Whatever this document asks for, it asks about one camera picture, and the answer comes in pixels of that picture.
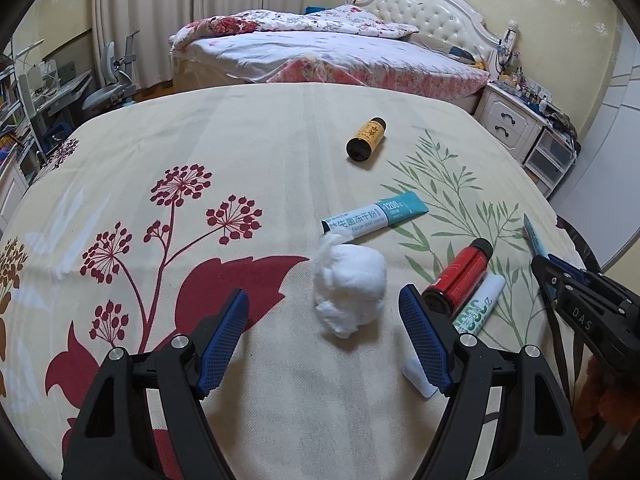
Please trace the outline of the white green tube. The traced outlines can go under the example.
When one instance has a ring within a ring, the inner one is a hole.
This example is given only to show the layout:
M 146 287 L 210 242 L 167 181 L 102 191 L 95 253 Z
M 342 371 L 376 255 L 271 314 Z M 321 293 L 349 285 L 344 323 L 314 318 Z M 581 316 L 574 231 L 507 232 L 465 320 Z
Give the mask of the white green tube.
M 414 349 L 402 374 L 424 399 L 446 393 L 454 383 L 454 342 L 460 335 L 478 336 L 504 286 L 502 275 L 487 273 L 453 318 L 436 310 L 437 296 L 424 299 L 413 285 L 401 289 L 399 313 Z

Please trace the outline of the blue small sachet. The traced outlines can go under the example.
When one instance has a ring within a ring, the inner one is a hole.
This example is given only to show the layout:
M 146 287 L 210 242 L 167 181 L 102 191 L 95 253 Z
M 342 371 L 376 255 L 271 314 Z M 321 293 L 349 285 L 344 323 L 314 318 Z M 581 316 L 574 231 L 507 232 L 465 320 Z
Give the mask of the blue small sachet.
M 528 244 L 534 256 L 547 258 L 549 253 L 544 247 L 544 242 L 535 230 L 533 223 L 529 220 L 528 215 L 523 216 L 524 236 L 528 240 Z

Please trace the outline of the red small bottle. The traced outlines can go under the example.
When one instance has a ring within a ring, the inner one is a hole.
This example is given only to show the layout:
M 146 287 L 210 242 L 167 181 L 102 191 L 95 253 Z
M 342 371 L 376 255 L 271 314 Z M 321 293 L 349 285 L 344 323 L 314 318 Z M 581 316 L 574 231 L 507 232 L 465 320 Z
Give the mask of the red small bottle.
M 427 307 L 453 318 L 484 278 L 493 253 L 491 242 L 483 237 L 463 248 L 442 270 L 436 282 L 422 292 Z

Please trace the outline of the white tissue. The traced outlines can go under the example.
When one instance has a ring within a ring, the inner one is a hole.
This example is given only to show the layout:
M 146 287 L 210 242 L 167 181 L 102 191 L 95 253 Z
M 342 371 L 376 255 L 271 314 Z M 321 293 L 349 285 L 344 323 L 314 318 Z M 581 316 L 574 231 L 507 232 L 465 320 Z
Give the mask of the white tissue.
M 376 249 L 354 244 L 348 229 L 336 228 L 320 237 L 312 270 L 314 308 L 335 337 L 347 339 L 382 315 L 386 260 Z

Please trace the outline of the orange label brown bottle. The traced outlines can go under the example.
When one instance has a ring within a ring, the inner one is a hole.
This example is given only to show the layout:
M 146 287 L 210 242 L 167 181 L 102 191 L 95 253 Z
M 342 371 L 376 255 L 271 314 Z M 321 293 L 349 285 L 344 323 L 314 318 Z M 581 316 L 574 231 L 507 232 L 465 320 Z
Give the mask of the orange label brown bottle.
M 362 125 L 346 143 L 346 153 L 354 162 L 366 162 L 384 138 L 386 121 L 373 117 Z

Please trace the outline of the plastic drawer unit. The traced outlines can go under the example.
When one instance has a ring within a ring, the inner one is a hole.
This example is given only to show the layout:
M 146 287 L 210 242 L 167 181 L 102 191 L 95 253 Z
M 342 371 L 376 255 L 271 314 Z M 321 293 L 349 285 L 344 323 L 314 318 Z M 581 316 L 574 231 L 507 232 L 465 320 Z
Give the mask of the plastic drawer unit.
M 549 198 L 574 166 L 576 142 L 567 134 L 544 127 L 524 159 L 524 170 Z

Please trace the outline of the white nightstand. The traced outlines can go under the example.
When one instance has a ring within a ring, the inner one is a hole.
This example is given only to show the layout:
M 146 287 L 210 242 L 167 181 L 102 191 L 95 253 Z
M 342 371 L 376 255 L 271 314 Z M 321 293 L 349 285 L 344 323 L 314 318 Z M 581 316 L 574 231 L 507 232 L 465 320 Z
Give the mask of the white nightstand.
M 486 84 L 474 118 L 521 166 L 548 125 L 522 100 L 500 89 L 493 81 Z

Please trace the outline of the floral cream bedsheet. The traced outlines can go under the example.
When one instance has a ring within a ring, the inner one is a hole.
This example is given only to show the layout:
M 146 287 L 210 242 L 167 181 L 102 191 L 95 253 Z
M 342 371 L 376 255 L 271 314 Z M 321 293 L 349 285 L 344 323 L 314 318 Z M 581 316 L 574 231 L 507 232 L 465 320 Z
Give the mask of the floral cream bedsheet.
M 347 141 L 373 117 L 366 162 Z M 382 315 L 347 339 L 314 310 L 321 220 L 412 191 L 428 213 L 363 245 L 387 264 Z M 532 180 L 451 104 L 363 87 L 248 84 L 165 96 L 79 127 L 29 187 L 1 240 L 1 405 L 58 478 L 94 374 L 111 349 L 190 333 L 236 288 L 250 320 L 204 401 L 240 479 L 409 479 L 445 407 L 402 377 L 412 355 L 398 292 L 431 284 L 471 240 L 506 278 L 480 333 L 547 347 L 529 272 L 528 215 L 577 262 Z

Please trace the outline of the white footboard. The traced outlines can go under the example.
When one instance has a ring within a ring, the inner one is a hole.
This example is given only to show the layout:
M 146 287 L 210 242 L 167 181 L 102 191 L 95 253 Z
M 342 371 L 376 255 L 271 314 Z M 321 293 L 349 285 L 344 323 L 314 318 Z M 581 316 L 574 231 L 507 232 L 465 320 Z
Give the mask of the white footboard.
M 28 183 L 17 161 L 17 149 L 12 148 L 1 164 L 0 177 L 0 231 L 4 234 L 21 203 Z

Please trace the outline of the grey desk chair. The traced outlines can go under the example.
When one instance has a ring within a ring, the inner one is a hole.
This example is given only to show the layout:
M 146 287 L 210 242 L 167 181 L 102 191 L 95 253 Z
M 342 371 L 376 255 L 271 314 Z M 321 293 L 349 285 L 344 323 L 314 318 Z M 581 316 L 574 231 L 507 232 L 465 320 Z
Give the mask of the grey desk chair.
M 87 113 L 103 112 L 112 108 L 128 106 L 134 102 L 137 92 L 132 66 L 137 61 L 134 53 L 134 38 L 138 30 L 126 37 L 125 53 L 121 58 L 115 55 L 115 43 L 110 41 L 101 54 L 100 71 L 105 86 L 93 92 L 82 103 L 82 110 Z

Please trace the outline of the white bed with headboard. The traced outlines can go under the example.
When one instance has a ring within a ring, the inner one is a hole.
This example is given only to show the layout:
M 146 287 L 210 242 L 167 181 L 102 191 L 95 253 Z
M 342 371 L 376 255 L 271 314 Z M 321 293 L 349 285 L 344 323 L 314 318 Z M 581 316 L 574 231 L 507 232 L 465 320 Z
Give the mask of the white bed with headboard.
M 327 82 L 426 96 L 474 110 L 510 60 L 518 25 L 499 38 L 464 0 L 346 0 L 383 22 L 419 31 L 401 39 L 337 32 L 252 32 L 170 47 L 177 90 L 232 84 Z

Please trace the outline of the white bookshelf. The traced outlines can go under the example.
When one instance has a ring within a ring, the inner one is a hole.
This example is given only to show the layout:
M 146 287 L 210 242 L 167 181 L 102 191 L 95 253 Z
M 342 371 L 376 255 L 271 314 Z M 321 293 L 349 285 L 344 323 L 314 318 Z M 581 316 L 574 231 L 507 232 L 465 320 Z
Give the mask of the white bookshelf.
M 41 169 L 40 143 L 18 76 L 14 42 L 10 39 L 1 52 L 1 151 L 15 154 L 18 168 L 31 184 Z

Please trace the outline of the grey study desk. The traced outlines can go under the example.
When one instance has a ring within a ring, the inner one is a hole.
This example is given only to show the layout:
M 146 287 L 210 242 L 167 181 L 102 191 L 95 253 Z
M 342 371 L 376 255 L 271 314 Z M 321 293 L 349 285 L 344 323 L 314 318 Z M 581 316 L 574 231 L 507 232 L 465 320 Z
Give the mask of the grey study desk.
M 73 118 L 67 109 L 82 97 L 92 80 L 92 71 L 86 70 L 52 90 L 42 102 L 36 103 L 32 98 L 27 76 L 21 74 L 17 77 L 22 104 L 38 141 L 41 141 L 47 132 L 47 117 L 62 113 L 68 123 L 74 126 Z

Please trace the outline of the floral quilt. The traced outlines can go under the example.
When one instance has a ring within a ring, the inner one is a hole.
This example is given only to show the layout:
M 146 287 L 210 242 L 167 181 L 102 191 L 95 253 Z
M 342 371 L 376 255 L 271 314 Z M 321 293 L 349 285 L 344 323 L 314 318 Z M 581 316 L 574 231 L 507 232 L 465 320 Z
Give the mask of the floral quilt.
M 252 32 L 337 32 L 338 34 L 401 39 L 416 34 L 411 24 L 383 22 L 375 14 L 343 4 L 309 14 L 295 14 L 266 9 L 243 11 L 232 15 L 215 15 L 181 27 L 169 39 L 174 50 L 184 50 L 200 39 L 251 34 Z

